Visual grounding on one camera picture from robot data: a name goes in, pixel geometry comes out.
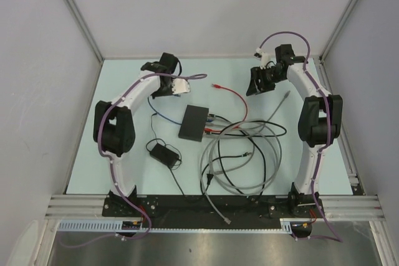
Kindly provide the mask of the black network switch box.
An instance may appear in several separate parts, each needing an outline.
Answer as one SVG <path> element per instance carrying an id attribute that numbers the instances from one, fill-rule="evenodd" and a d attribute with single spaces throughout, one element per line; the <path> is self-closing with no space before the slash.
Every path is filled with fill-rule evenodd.
<path id="1" fill-rule="evenodd" d="M 209 108 L 187 105 L 178 132 L 178 138 L 201 142 L 208 119 Z"/>

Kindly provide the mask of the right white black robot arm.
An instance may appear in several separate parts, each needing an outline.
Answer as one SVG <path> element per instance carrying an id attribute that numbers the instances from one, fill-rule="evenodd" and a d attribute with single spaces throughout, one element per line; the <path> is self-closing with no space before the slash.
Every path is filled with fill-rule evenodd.
<path id="1" fill-rule="evenodd" d="M 260 48 L 255 57 L 260 66 L 251 68 L 247 96 L 273 91 L 276 84 L 288 80 L 303 99 L 298 135 L 303 142 L 299 172 L 288 194 L 287 208 L 302 217 L 319 204 L 319 171 L 327 148 L 340 135 L 343 99 L 332 95 L 307 70 L 307 59 L 297 56 L 290 44 L 275 48 L 276 63 Z"/>

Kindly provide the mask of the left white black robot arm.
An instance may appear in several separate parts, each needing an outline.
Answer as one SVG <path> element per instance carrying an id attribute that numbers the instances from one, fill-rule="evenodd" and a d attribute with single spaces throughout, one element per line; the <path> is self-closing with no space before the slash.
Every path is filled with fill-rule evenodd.
<path id="1" fill-rule="evenodd" d="M 115 207 L 124 216 L 134 214 L 138 208 L 138 201 L 131 197 L 138 176 L 122 166 L 136 139 L 133 116 L 147 98 L 178 93 L 180 79 L 172 77 L 176 68 L 182 70 L 179 59 L 165 52 L 158 61 L 145 63 L 138 78 L 121 95 L 95 106 L 93 139 L 100 155 L 110 160 L 110 190 L 119 196 Z"/>

